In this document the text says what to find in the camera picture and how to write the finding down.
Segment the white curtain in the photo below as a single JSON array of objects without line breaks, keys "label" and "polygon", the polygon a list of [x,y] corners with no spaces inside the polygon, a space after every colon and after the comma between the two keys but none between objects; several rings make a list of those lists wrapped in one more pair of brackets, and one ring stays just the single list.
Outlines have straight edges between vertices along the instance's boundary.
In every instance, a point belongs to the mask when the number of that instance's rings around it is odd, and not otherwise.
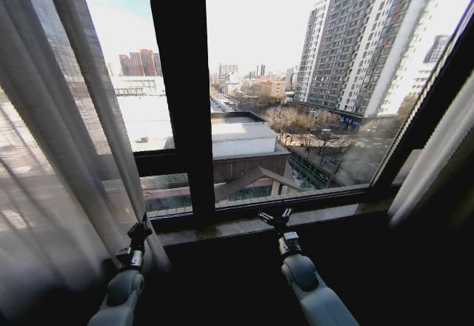
[{"label": "white curtain", "polygon": [[144,201],[85,0],[0,0],[0,34],[0,310],[15,319],[100,280]]},{"label": "white curtain", "polygon": [[474,73],[468,78],[389,209],[392,226],[422,216],[428,227],[448,231],[474,214]]}]

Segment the cloud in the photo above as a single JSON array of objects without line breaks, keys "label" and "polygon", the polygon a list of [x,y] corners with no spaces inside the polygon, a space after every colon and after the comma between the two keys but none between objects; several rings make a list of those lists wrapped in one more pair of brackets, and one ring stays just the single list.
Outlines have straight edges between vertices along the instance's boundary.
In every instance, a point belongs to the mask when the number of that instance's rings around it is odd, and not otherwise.
[{"label": "cloud", "polygon": [[142,48],[158,51],[151,16],[147,19],[124,9],[124,0],[86,0],[105,61],[117,66],[119,54]]}]

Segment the black window frame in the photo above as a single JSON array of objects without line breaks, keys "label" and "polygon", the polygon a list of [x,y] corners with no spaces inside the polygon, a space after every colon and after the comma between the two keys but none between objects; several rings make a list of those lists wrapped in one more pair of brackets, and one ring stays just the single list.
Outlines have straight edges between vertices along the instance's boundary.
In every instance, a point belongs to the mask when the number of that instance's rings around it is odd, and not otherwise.
[{"label": "black window frame", "polygon": [[402,165],[413,150],[426,144],[473,70],[473,61],[467,60],[474,36],[471,2],[427,81],[427,88],[369,184],[215,209],[206,0],[150,0],[150,3],[176,148],[135,152],[134,156],[140,176],[187,173],[193,206],[192,213],[152,218],[154,226],[159,228],[255,216],[263,208],[315,210],[393,197],[401,186],[393,184],[393,180]]}]

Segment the white roof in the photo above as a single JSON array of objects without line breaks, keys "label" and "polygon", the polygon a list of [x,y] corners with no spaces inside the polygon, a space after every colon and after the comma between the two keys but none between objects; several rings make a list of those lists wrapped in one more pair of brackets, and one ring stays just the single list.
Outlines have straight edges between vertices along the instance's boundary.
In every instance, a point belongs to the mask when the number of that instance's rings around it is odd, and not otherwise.
[{"label": "white roof", "polygon": [[277,134],[263,122],[238,124],[213,124],[213,142],[242,139],[276,138]]}]

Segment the window sill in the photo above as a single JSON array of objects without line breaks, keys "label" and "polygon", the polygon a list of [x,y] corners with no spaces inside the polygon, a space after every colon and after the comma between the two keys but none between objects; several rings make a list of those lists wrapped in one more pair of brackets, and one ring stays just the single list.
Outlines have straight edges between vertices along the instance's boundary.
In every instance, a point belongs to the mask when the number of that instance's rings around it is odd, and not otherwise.
[{"label": "window sill", "polygon": [[[288,226],[295,227],[304,224],[343,219],[365,213],[387,211],[393,199],[379,202],[349,204],[337,207],[327,207],[320,210],[296,211],[290,217]],[[271,230],[272,228],[258,218],[237,219],[220,222],[202,229],[189,228],[158,233],[163,246],[181,245],[190,242],[220,239],[224,237],[245,235]]]}]

